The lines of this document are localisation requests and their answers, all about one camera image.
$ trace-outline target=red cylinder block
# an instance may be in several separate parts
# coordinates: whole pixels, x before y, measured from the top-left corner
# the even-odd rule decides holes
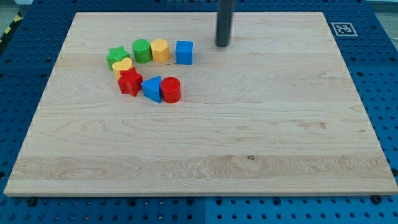
[[[160,92],[166,103],[176,103],[181,99],[180,80],[175,77],[167,77],[160,83]]]

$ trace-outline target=colorful block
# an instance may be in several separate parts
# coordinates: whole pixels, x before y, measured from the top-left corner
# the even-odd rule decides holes
[[[181,98],[180,80],[167,77],[160,83],[160,93],[166,103],[176,103]]]
[[[154,62],[164,63],[170,59],[170,50],[167,40],[155,39],[150,43],[150,49],[152,50]]]
[[[179,65],[191,65],[193,63],[193,42],[177,41],[175,58]]]
[[[114,49],[110,48],[109,55],[106,58],[106,60],[108,61],[109,69],[112,71],[113,63],[120,62],[122,59],[124,59],[126,57],[130,57],[130,54],[129,54],[129,52],[124,50],[123,46],[116,47]]]
[[[162,97],[160,95],[160,81],[161,77],[154,77],[141,83],[144,96],[160,103]]]
[[[114,75],[116,76],[116,79],[119,80],[120,78],[120,71],[126,71],[131,68],[134,68],[132,64],[131,58],[124,58],[120,62],[115,62],[112,65]]]
[[[132,51],[134,52],[134,59],[138,63],[147,63],[152,60],[152,52],[148,40],[138,39],[134,41],[132,43]]]
[[[122,94],[131,94],[133,96],[137,96],[138,92],[142,90],[142,82],[142,75],[140,75],[135,68],[127,71],[120,71],[120,79],[118,80],[118,84]]]

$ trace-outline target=green cylinder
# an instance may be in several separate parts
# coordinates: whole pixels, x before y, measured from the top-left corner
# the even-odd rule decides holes
[[[150,43],[146,39],[138,39],[134,41],[134,43],[132,43],[132,51],[134,52],[134,59],[138,63],[147,63],[152,60]]]

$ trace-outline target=blue triangle block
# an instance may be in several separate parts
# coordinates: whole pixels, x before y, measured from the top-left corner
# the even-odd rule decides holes
[[[162,78],[160,76],[151,78],[141,83],[142,91],[144,96],[149,99],[160,103],[162,101],[162,96],[160,95],[160,81]]]

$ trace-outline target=red star block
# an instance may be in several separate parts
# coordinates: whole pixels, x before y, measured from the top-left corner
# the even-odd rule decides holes
[[[138,92],[142,90],[142,82],[142,75],[140,75],[135,68],[127,71],[120,71],[118,83],[122,94],[137,96]]]

